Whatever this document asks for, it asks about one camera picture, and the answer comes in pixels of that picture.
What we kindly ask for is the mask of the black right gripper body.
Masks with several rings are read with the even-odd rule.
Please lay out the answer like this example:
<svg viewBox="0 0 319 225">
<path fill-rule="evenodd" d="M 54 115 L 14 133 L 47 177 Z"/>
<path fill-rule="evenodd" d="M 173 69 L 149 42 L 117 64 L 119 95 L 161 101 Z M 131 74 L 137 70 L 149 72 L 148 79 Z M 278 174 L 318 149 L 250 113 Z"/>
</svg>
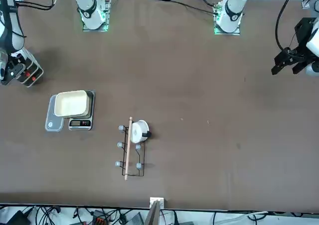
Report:
<svg viewBox="0 0 319 225">
<path fill-rule="evenodd" d="M 25 70 L 25 65 L 12 60 L 1 61 L 1 84 L 7 85 Z"/>
</svg>

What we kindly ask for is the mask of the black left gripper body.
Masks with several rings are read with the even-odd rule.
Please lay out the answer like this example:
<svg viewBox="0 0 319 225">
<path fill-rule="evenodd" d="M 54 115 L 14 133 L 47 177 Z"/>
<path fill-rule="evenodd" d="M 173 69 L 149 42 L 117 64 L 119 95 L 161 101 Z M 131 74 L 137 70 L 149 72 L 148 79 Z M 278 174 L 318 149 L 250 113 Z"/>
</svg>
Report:
<svg viewBox="0 0 319 225">
<path fill-rule="evenodd" d="M 306 47 L 315 20 L 315 17 L 303 17 L 295 26 L 298 45 L 295 49 L 288 49 L 292 61 L 308 61 L 315 58 L 315 55 Z"/>
</svg>

